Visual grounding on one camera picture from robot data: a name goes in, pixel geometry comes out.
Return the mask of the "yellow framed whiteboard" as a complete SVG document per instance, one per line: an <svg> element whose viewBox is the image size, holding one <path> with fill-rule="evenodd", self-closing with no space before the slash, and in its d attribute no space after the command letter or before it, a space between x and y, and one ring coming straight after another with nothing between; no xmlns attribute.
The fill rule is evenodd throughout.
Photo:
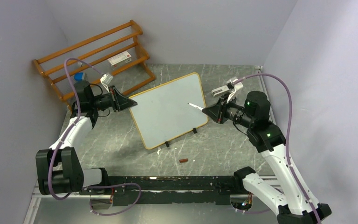
<svg viewBox="0 0 358 224"><path fill-rule="evenodd" d="M201 78L196 72L152 87L130 96L130 99L138 103L130 113L148 150L208 122L207 115L188 104L206 107Z"/></svg>

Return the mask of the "white brown whiteboard marker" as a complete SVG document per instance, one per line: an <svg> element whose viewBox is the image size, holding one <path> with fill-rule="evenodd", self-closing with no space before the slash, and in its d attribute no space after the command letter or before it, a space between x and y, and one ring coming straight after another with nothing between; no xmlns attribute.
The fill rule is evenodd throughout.
<svg viewBox="0 0 358 224"><path fill-rule="evenodd" d="M196 109L198 109L198 110L200 110L200 111L202 111L203 110L203 108L202 107L200 107L200 106L198 106L198 105L195 105L195 104L193 104L193 103L188 103L190 106L192 106L192 107L194 107L194 108L196 108Z"/></svg>

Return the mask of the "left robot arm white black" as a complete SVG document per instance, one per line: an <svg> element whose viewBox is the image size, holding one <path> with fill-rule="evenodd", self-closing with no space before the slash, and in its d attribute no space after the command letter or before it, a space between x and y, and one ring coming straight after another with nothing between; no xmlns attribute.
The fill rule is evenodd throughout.
<svg viewBox="0 0 358 224"><path fill-rule="evenodd" d="M98 194L108 192L110 180L106 169L83 169L76 147L95 127L99 111L112 109L120 112L137 105L135 100L120 93L115 86L108 87L108 93L97 96L88 81L77 82L74 88L80 107L72 105L67 128L53 145L38 151L35 157L38 187L42 195L58 196L79 192L87 187L92 187Z"/></svg>

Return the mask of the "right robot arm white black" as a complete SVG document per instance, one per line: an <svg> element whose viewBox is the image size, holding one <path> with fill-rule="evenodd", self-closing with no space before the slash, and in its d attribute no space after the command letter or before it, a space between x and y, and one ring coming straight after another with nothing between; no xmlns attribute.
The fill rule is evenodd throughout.
<svg viewBox="0 0 358 224"><path fill-rule="evenodd" d="M269 120L270 102L264 92L251 91L244 106L228 95L201 111L218 124L230 120L246 128L247 137L274 172L283 192L266 183L252 168L234 173L233 188L259 198L277 216L280 224L319 224L332 214L328 204L320 203L301 177L287 152L287 141L280 128Z"/></svg>

